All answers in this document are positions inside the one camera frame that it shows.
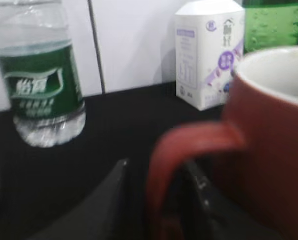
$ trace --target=tile grout line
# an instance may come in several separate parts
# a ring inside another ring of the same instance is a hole
[[[97,32],[96,32],[95,15],[94,15],[93,6],[92,6],[92,0],[87,0],[87,1],[88,1],[89,14],[90,14],[90,19],[91,19],[91,27],[92,27],[92,32],[93,32],[94,47],[95,47],[95,52],[96,52],[97,60],[98,60],[101,90],[102,90],[102,94],[105,94],[106,88],[105,88],[105,82],[104,82],[104,76],[103,76],[99,41],[98,41],[98,36],[97,36]]]

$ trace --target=mug handle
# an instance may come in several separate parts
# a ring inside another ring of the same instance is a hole
[[[146,180],[146,214],[152,239],[164,239],[159,226],[162,206],[173,174],[183,163],[205,154],[245,149],[242,134],[226,122],[187,124],[162,136],[151,156]]]

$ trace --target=black object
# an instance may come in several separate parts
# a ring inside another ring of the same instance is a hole
[[[131,188],[144,184],[157,139],[178,124],[220,116],[222,107],[199,112],[174,93],[173,82],[88,97],[82,134],[48,149],[25,144],[11,112],[1,112],[0,240],[22,240],[48,228],[90,196],[127,157],[134,169],[128,191],[134,206],[140,204],[142,196]],[[130,218],[138,219],[136,214],[131,211]]]

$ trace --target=nutrition label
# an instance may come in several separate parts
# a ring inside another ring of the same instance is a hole
[[[177,80],[184,85],[197,88],[197,35],[194,28],[178,28],[177,38]]]

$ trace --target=green bottle label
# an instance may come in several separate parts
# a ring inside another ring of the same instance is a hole
[[[83,104],[72,45],[38,54],[3,54],[0,68],[21,118],[56,118]]]

